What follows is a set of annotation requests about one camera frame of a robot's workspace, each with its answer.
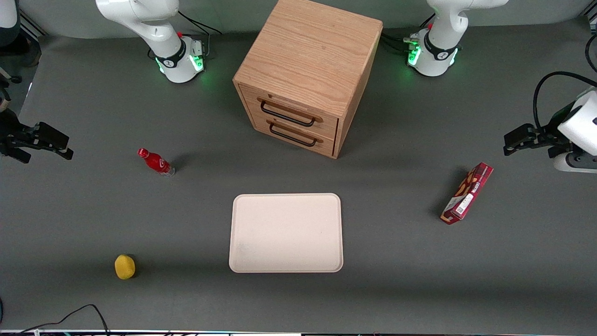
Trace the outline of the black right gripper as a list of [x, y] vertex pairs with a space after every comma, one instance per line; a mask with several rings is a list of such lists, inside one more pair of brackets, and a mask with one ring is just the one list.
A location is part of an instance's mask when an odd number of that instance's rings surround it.
[[68, 141], [68, 136], [47, 123], [37, 123], [34, 127], [30, 127], [22, 124], [11, 109], [0, 113], [1, 149], [13, 147], [14, 158], [17, 161], [31, 159], [30, 153], [25, 152], [21, 147], [51, 151], [63, 159], [71, 160], [73, 151], [68, 148]]

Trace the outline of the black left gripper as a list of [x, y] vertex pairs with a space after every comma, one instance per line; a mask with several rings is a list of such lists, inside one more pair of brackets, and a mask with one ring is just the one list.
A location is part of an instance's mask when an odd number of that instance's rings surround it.
[[[540, 131], [540, 140], [552, 146], [557, 146], [565, 149], [571, 147], [571, 142], [567, 136], [563, 135], [558, 130], [558, 126], [563, 123], [573, 110], [574, 103], [569, 103], [563, 108], [559, 109], [552, 115], [550, 121], [546, 125], [541, 125], [539, 121], [539, 111], [535, 106], [535, 125]], [[508, 132], [505, 135], [505, 144], [503, 147], [503, 154], [510, 156], [523, 149], [534, 149], [536, 145], [537, 133], [533, 124], [525, 123]]]

